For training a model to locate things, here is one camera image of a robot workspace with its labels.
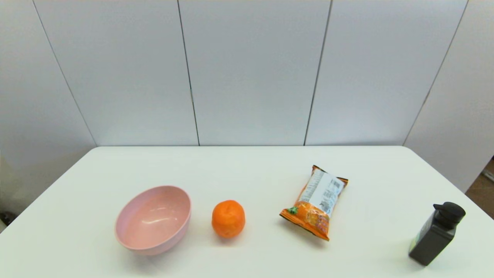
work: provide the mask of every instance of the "orange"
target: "orange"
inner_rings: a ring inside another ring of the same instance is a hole
[[[244,208],[236,201],[224,201],[214,207],[211,225],[220,237],[237,236],[244,229],[245,223]]]

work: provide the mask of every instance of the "panel seam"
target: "panel seam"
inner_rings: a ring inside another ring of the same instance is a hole
[[[329,10],[328,10],[328,17],[326,19],[326,28],[324,30],[324,37],[323,37],[323,45],[321,47],[321,56],[319,57],[319,64],[317,66],[317,74],[316,74],[316,82],[314,84],[314,91],[312,92],[312,101],[310,104],[310,110],[309,110],[309,119],[307,119],[307,128],[305,129],[305,138],[304,138],[304,146],[307,142],[307,135],[309,133],[309,125],[310,125],[310,119],[312,116],[312,107],[314,106],[314,98],[316,96],[316,89],[317,89],[317,81],[319,79],[319,72],[321,70],[321,63],[323,61],[323,54],[324,54],[324,46],[326,44],[326,37],[328,35],[328,26],[329,26],[329,18],[331,16],[331,10],[333,8],[333,0],[329,3]]]
[[[185,47],[184,27],[182,24],[182,14],[180,13],[179,0],[177,0],[177,7],[178,7],[178,18],[180,19],[180,30],[182,31],[182,41],[184,44],[185,64],[187,65],[187,77],[189,78],[190,100],[192,102],[192,111],[194,112],[194,122],[196,124],[197,145],[201,146],[201,142],[199,141],[199,129],[197,127],[196,106],[194,104],[194,95],[192,94],[192,83],[190,82],[189,60],[187,58],[187,49]]]
[[[425,103],[427,102],[428,98],[429,98],[429,95],[431,93],[431,90],[432,88],[434,87],[434,84],[436,83],[436,79],[439,75],[439,72],[441,71],[441,68],[443,67],[443,64],[444,64],[444,61],[446,60],[446,56],[448,56],[448,53],[450,52],[450,48],[451,48],[451,45],[453,44],[453,41],[454,41],[454,38],[456,36],[456,33],[458,32],[458,28],[460,27],[460,24],[461,24],[461,20],[463,19],[463,15],[465,14],[465,11],[467,9],[467,6],[468,6],[468,2],[470,0],[467,0],[466,4],[465,4],[465,8],[463,9],[463,13],[461,13],[461,17],[460,17],[460,20],[458,21],[458,25],[456,26],[456,29],[453,33],[453,37],[451,38],[451,41],[450,41],[450,44],[448,45],[448,49],[446,50],[446,53],[444,54],[444,57],[443,57],[443,61],[441,61],[441,65],[439,66],[439,69],[437,70],[436,72],[436,76],[434,77],[434,80],[432,81],[432,84],[431,84],[431,87],[429,88],[429,91],[427,92],[427,95],[425,96],[424,98],[424,102],[422,103],[422,106],[420,107],[420,110],[418,111],[416,117],[415,117],[415,120],[413,121],[413,124],[412,126],[410,127],[410,130],[408,131],[408,134],[407,136],[405,137],[405,140],[403,141],[403,145],[402,146],[405,146],[405,144],[407,143],[407,140],[408,140],[408,137],[410,136],[410,134],[412,133],[412,129],[415,125],[415,123],[417,122],[417,119],[420,115],[420,113],[422,112],[422,110],[424,109],[424,105]]]
[[[74,94],[72,93],[72,89],[70,88],[70,85],[67,82],[67,78],[65,77],[65,74],[63,73],[62,67],[60,66],[60,63],[58,62],[57,55],[55,54],[55,50],[53,49],[53,46],[51,45],[50,38],[48,37],[48,34],[46,33],[46,29],[44,28],[43,21],[41,20],[40,13],[38,12],[38,8],[36,7],[36,3],[34,2],[34,0],[32,0],[32,2],[33,2],[33,5],[34,5],[34,9],[36,11],[36,14],[38,15],[38,19],[40,20],[41,27],[43,28],[43,32],[44,32],[44,35],[46,37],[46,40],[48,41],[48,44],[50,45],[51,52],[53,53],[53,57],[55,57],[55,61],[57,62],[58,69],[62,73],[62,77],[65,80],[65,84],[67,85],[67,88],[69,89],[70,95],[72,96],[72,99],[74,100],[74,103],[76,104],[77,110],[79,111],[79,114],[81,115],[81,118],[84,121],[84,124],[86,125],[86,128],[87,128],[87,131],[89,132],[89,135],[91,135],[91,138],[92,138],[92,140],[94,142],[94,145],[96,147],[98,147],[98,144],[96,143],[96,140],[94,139],[94,136],[93,136],[93,134],[91,132],[91,129],[87,125],[86,119],[84,118],[84,115],[82,114],[81,108],[79,107],[79,104],[77,103],[77,100],[74,97]]]

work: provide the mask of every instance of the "white wall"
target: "white wall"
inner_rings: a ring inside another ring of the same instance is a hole
[[[329,0],[35,3],[0,0],[0,206],[96,145],[304,144]],[[307,144],[402,144],[464,5],[334,0]],[[406,141],[462,190],[494,154],[492,14],[470,1]]]
[[[35,0],[98,145],[197,145],[177,1]]]
[[[462,191],[494,155],[494,1],[468,3],[405,146]]]
[[[93,147],[33,3],[0,1],[0,206],[19,213]]]
[[[334,0],[307,145],[402,145],[466,0]]]
[[[201,145],[303,145],[329,3],[180,1]]]

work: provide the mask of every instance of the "snack bag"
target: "snack bag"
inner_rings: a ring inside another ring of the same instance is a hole
[[[337,178],[314,165],[312,175],[294,206],[284,209],[280,215],[315,236],[329,240],[329,219],[347,184],[347,179]]]

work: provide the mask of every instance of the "pink bowl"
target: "pink bowl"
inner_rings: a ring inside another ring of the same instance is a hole
[[[125,248],[156,255],[177,244],[190,220],[190,198],[175,186],[159,186],[142,192],[120,212],[115,236]]]

